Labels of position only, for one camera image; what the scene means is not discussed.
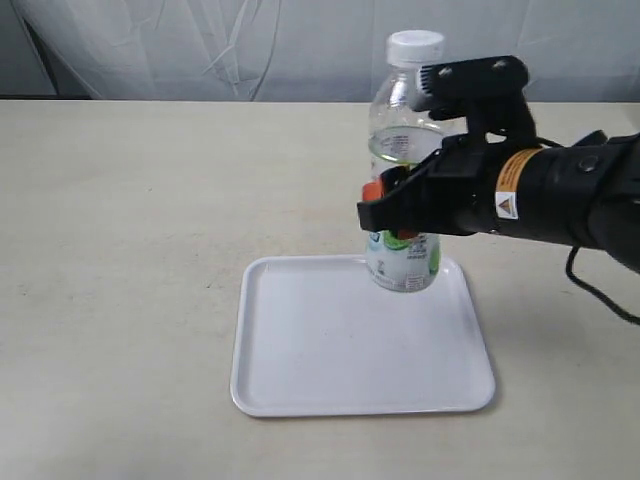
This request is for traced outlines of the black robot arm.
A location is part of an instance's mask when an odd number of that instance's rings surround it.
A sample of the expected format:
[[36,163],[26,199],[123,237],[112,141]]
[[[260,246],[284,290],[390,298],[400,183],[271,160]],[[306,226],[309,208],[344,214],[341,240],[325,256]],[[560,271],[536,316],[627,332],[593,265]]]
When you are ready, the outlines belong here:
[[494,233],[603,250],[637,271],[639,138],[544,148],[447,137],[415,168],[366,185],[357,210],[365,231]]

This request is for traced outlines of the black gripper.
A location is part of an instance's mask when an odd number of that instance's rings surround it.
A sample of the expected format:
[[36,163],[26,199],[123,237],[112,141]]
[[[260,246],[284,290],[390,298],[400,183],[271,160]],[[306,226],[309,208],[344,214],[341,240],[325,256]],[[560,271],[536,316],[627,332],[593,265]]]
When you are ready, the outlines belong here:
[[362,187],[359,226],[399,239],[488,233],[498,228],[494,189],[499,167],[498,143],[447,137],[417,168],[387,169]]

